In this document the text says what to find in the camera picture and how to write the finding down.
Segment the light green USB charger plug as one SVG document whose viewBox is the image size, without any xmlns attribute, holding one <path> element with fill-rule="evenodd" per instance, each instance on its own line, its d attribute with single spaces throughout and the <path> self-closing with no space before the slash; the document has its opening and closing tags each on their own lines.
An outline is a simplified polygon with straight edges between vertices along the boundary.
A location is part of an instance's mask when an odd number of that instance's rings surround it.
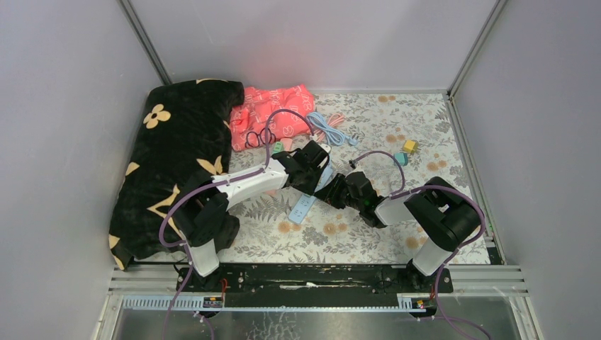
<svg viewBox="0 0 601 340">
<path fill-rule="evenodd" d="M 282 152 L 282 151 L 284 151 L 284 145 L 283 145 L 283 143 L 279 142 L 279 141 L 276 142 L 274 144 L 274 148 L 273 148 L 272 153 L 275 154 L 275 153 L 279 153 L 279 152 Z"/>
</svg>

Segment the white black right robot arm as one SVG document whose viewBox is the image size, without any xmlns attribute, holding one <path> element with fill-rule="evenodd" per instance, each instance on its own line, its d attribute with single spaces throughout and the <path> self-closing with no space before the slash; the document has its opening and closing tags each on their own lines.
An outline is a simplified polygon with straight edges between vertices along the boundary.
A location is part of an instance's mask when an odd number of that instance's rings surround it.
<svg viewBox="0 0 601 340">
<path fill-rule="evenodd" d="M 438 176 L 419 188 L 384 197 L 361 171 L 336 174 L 314 196 L 336 209 L 355 209 L 370 227 L 415 220 L 427 234 L 406 273 L 409 287 L 417 292 L 434 283 L 438 269 L 483 224 L 482 210 L 474 201 Z"/>
</svg>

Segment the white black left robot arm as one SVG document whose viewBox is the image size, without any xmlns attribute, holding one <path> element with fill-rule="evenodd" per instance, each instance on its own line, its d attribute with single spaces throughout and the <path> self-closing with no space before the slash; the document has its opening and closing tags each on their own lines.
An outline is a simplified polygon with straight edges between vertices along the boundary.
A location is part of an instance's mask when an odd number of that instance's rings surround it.
<svg viewBox="0 0 601 340">
<path fill-rule="evenodd" d="M 229 247 L 236 227 L 225 226 L 233 206 L 267 191 L 294 188 L 306 195 L 316 192 L 330 163 L 331 148 L 309 141 L 292 152 L 269 156 L 265 164 L 232 174 L 192 176 L 168 212 L 182 234 L 193 282 L 204 291 L 220 281 L 218 252 Z"/>
</svg>

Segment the light blue power strip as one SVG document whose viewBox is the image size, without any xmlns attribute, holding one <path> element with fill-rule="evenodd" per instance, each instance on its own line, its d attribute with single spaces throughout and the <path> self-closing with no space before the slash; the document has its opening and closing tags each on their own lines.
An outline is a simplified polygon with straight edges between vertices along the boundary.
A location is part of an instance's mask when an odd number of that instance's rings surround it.
<svg viewBox="0 0 601 340">
<path fill-rule="evenodd" d="M 325 167 L 315 190 L 319 191 L 322 188 L 324 188 L 326 186 L 326 184 L 328 183 L 328 181 L 330 180 L 332 174 L 333 174 L 332 165 L 328 164 Z M 299 198 L 298 202 L 293 206 L 293 209 L 290 211 L 290 213 L 288 215 L 288 219 L 295 224 L 301 224 L 303 222 L 303 220 L 305 219 L 305 217 L 307 216 L 307 214 L 309 213 L 310 209 L 312 208 L 312 206 L 316 200 L 317 200 L 317 198 L 314 196 L 309 196 L 307 194 L 303 194 Z"/>
</svg>

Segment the pink power strip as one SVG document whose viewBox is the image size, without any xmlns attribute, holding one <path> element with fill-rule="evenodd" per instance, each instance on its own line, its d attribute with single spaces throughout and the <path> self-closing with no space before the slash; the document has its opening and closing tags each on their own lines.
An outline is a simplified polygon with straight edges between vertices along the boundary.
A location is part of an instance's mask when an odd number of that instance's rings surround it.
<svg viewBox="0 0 601 340">
<path fill-rule="evenodd" d="M 282 138 L 279 140 L 279 142 L 282 142 L 284 145 L 284 151 L 286 152 L 290 152 L 292 150 L 292 146 L 293 146 L 293 140 L 291 138 Z M 276 194 L 278 193 L 279 188 L 278 189 L 274 189 L 274 190 L 269 190 L 266 192 L 267 195 L 271 196 L 271 197 L 275 197 Z"/>
</svg>

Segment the yellow charger plug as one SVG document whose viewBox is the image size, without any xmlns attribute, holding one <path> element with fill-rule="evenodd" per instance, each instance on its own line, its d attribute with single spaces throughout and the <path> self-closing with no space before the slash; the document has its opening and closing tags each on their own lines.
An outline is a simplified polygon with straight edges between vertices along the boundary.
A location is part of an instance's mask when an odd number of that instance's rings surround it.
<svg viewBox="0 0 601 340">
<path fill-rule="evenodd" d="M 403 151 L 408 154 L 416 153 L 418 149 L 418 142 L 415 140 L 406 140 L 403 145 Z"/>
</svg>

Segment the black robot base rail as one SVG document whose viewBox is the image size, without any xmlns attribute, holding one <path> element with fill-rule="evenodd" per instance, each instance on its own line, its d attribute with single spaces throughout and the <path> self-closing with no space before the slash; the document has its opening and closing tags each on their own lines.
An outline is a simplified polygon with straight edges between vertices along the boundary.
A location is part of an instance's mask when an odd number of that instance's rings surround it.
<svg viewBox="0 0 601 340">
<path fill-rule="evenodd" d="M 174 267 L 176 286 L 185 292 L 257 292 L 266 288 L 360 288 L 373 293 L 440 293 L 454 291 L 450 272 L 423 276 L 415 269 L 386 264 L 253 264 L 226 263 L 207 277 L 188 266 Z"/>
</svg>

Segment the teal charger plug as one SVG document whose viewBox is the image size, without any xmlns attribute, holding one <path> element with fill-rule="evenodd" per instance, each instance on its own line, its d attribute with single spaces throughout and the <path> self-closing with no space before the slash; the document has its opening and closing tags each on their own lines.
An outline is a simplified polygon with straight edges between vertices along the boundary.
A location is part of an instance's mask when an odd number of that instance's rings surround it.
<svg viewBox="0 0 601 340">
<path fill-rule="evenodd" d="M 408 154 L 405 152 L 397 152 L 394 154 L 394 157 L 401 166 L 407 166 L 409 163 Z"/>
</svg>

